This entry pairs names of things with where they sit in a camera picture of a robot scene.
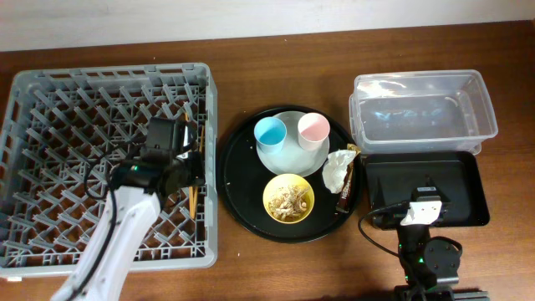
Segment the brown gold snack wrapper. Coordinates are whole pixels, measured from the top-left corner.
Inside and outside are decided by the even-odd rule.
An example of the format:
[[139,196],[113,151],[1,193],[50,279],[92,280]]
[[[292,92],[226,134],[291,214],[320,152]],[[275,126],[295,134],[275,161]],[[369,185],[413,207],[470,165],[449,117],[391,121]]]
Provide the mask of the brown gold snack wrapper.
[[354,165],[355,160],[360,155],[360,148],[355,144],[347,144],[347,150],[348,151],[354,151],[355,152],[355,158],[348,164],[348,167],[346,169],[347,175],[344,180],[344,185],[342,187],[342,191],[340,192],[340,198],[336,205],[336,212],[337,213],[348,213],[349,212],[349,197],[352,190],[352,180],[354,175]]

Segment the white tissue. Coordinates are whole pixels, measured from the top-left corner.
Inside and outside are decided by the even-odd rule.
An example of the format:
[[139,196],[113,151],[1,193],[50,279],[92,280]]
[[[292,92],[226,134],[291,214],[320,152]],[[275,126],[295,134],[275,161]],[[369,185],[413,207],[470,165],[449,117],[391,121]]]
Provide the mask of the white tissue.
[[324,185],[333,194],[338,194],[344,186],[344,179],[347,176],[347,169],[358,155],[356,150],[337,150],[328,154],[324,164],[322,177]]

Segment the pink plastic cup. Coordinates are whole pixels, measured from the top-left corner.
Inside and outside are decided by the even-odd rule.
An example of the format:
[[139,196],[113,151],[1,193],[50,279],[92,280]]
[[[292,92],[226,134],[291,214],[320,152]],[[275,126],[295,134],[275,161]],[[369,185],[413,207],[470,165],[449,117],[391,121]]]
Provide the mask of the pink plastic cup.
[[330,123],[319,113],[307,113],[298,121],[298,143],[306,151],[318,149],[329,133]]

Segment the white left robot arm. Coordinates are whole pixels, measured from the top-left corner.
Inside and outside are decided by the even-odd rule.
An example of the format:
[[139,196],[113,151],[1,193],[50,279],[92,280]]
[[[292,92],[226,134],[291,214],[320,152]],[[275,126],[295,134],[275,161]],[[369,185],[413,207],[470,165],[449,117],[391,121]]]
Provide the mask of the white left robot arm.
[[105,207],[74,271],[54,300],[116,300],[146,233],[169,196],[203,186],[202,155],[190,120],[153,117],[146,136],[105,177]]

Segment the yellow plastic bowl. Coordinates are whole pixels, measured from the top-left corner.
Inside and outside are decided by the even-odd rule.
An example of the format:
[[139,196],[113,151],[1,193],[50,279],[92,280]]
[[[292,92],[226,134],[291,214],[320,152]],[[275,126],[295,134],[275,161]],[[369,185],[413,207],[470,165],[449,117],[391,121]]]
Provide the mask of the yellow plastic bowl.
[[[279,220],[276,220],[272,215],[268,212],[268,202],[273,193],[280,187],[286,187],[286,186],[304,186],[305,188],[308,188],[309,191],[307,193],[307,202],[309,204],[309,209],[306,211],[304,217],[298,219],[295,222],[280,222]],[[303,221],[308,217],[308,215],[312,212],[314,203],[315,203],[315,196],[313,192],[312,186],[301,176],[295,175],[295,174],[282,174],[275,176],[266,186],[262,194],[262,201],[264,205],[264,209],[267,212],[267,214],[274,219],[276,222],[280,222],[283,224],[295,224]]]

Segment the food scraps and rice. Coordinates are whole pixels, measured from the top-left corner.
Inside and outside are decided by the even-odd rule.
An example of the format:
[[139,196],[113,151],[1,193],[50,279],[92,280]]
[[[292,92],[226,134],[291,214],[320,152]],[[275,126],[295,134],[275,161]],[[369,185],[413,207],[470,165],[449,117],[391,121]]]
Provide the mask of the food scraps and rice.
[[295,222],[304,217],[309,209],[307,193],[304,186],[286,186],[278,188],[267,204],[268,212],[280,222]]

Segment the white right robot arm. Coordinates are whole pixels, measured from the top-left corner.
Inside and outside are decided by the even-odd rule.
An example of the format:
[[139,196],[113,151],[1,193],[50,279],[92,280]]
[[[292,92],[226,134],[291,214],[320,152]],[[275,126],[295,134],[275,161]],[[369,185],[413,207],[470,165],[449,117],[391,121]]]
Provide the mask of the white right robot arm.
[[[405,285],[396,286],[393,300],[488,300],[486,291],[455,292],[459,283],[462,245],[448,237],[432,237],[430,227],[443,213],[444,202],[434,186],[417,187],[409,200],[374,209],[359,219],[360,234],[374,246],[396,257],[405,272]],[[369,217],[389,217],[395,224],[398,237],[397,250],[380,245],[362,228]]]

